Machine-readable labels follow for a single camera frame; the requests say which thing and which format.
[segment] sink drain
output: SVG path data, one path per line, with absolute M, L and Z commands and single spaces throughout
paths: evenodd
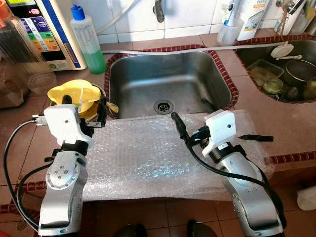
M 154 110 L 160 115 L 167 115 L 173 111 L 173 104 L 169 100 L 158 100 L 154 104 Z

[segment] plastic bottle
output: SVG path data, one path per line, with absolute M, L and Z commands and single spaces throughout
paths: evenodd
M 56 76 L 31 42 L 20 18 L 0 0 L 0 54 L 35 94 L 46 94 L 57 85 Z
M 70 21 L 70 25 L 75 33 L 88 68 L 93 74 L 105 72 L 106 64 L 91 17 L 84 14 L 81 6 L 75 4 L 71 8 L 71 12 L 73 19 Z
M 255 36 L 268 3 L 269 0 L 241 0 L 237 15 L 243 21 L 243 26 L 237 40 L 248 40 Z

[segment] metal pot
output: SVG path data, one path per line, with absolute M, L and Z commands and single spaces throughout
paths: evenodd
M 284 80 L 294 87 L 303 87 L 316 76 L 316 66 L 305 60 L 291 60 L 285 65 Z

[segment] white bottle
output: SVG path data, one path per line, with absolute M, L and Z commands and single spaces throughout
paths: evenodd
M 91 17 L 84 14 L 81 6 L 75 4 L 71 12 L 74 18 L 70 21 L 70 25 L 88 68 L 93 74 L 105 72 L 106 64 Z
M 269 0 L 242 0 L 237 12 L 238 19 L 243 21 L 237 40 L 248 40 L 255 36 L 261 18 Z

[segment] kitchen counter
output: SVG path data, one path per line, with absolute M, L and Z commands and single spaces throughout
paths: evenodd
M 259 30 L 257 37 L 271 36 L 271 31 Z M 129 43 L 102 45 L 103 50 L 139 50 L 146 48 L 169 47 L 175 45 L 201 44 L 208 47 L 216 45 L 216 34 L 191 36 L 173 39 L 158 39 Z M 275 141 L 262 143 L 270 156 L 279 156 L 293 153 L 314 152 L 314 159 L 305 163 L 306 166 L 316 165 L 316 102 L 303 104 L 286 104 L 276 101 L 257 89 L 247 71 L 242 66 L 232 50 L 218 51 L 224 67 L 239 91 L 239 98 L 234 109 L 245 109 L 251 115 L 257 133 L 271 135 Z M 56 72 L 58 84 L 73 79 L 86 79 L 99 86 L 104 85 L 104 75 L 92 75 L 88 69 L 81 71 Z M 49 99 L 43 95 L 30 94 L 24 105 L 7 110 L 0 110 L 0 150 L 12 130 L 30 115 L 38 114 L 49 106 Z M 12 183 L 17 183 L 26 173 L 44 165 L 44 158 L 51 155 L 57 148 L 56 139 L 49 133 L 48 127 L 34 127 L 29 125 L 21 131 L 12 144 L 9 156 L 9 169 Z M 44 180 L 46 171 L 30 177 L 28 182 Z M 0 171 L 0 185 L 4 185 L 3 171 Z

